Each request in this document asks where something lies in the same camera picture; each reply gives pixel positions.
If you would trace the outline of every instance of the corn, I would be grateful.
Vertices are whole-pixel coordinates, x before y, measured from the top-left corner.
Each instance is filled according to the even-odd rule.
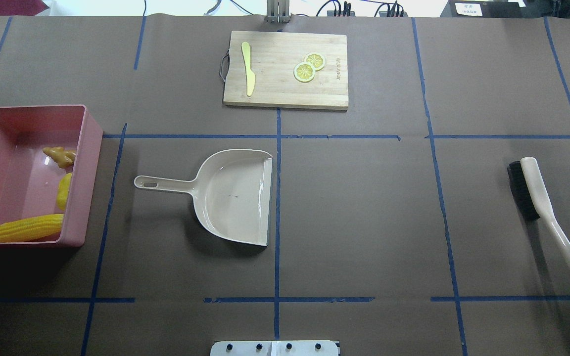
[[[68,173],[58,183],[58,194],[56,195],[56,205],[59,209],[65,210],[67,204],[67,194],[70,192],[70,183],[72,182],[72,174]]]
[[[61,231],[63,214],[29,217],[0,225],[0,243],[25,242]]]

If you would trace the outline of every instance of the wooden cutting board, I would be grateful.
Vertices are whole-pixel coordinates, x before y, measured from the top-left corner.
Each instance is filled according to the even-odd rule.
[[[251,47],[251,68],[256,75],[251,96],[246,92],[243,42]],[[349,106],[344,35],[232,31],[229,50],[226,105],[324,110],[347,110]],[[322,54],[326,64],[314,79],[301,83],[294,78],[294,67],[311,52]]]

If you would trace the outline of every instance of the dustpan handle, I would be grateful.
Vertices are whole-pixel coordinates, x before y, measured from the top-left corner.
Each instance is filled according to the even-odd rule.
[[[164,192],[182,192],[190,195],[192,195],[195,190],[193,181],[150,176],[137,176],[133,180],[133,184],[138,189]]]

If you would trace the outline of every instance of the white mounting bracket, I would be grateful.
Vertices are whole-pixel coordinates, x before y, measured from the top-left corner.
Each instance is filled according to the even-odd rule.
[[[210,356],[340,356],[339,345],[330,340],[216,342]]]
[[[267,0],[267,14],[265,21],[286,23],[289,22],[289,0]]]

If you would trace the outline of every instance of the brush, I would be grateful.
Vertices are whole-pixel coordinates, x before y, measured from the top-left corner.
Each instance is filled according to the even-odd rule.
[[[570,269],[570,242],[556,220],[538,161],[533,157],[525,157],[512,162],[507,167],[507,173],[514,201],[523,219],[540,219],[545,223]]]

